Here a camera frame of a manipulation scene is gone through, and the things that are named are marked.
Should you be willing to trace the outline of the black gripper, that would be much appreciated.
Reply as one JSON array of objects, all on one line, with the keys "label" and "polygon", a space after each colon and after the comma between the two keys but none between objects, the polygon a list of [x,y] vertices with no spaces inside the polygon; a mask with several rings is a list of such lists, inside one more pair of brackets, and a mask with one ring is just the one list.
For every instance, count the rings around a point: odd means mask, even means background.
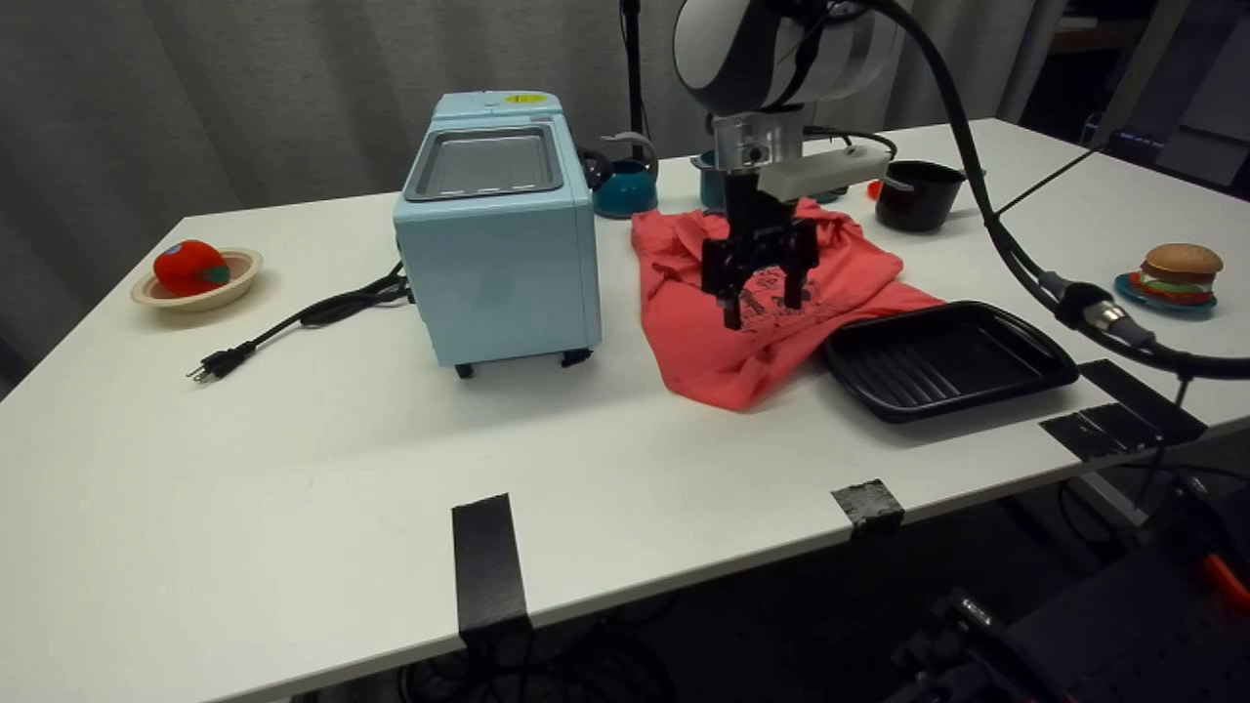
[{"label": "black gripper", "polygon": [[743,289],[752,273],[748,255],[779,249],[783,305],[805,302],[805,278],[820,262],[816,227],[795,220],[795,201],[772,199],[752,171],[723,179],[731,239],[704,242],[704,289],[718,302],[723,322],[743,322]]}]

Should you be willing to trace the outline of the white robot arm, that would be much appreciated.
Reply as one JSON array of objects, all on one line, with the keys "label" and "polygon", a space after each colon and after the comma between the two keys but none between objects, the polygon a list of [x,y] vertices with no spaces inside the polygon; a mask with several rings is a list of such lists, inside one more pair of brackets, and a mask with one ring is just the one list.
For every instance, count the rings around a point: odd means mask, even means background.
[{"label": "white robot arm", "polygon": [[795,201],[881,175],[893,161],[889,144],[856,138],[807,157],[805,108],[877,78],[889,31],[867,0],[684,0],[673,39],[676,72],[709,119],[731,227],[704,244],[704,289],[736,326],[744,281],[777,270],[779,305],[795,308],[820,262]]}]

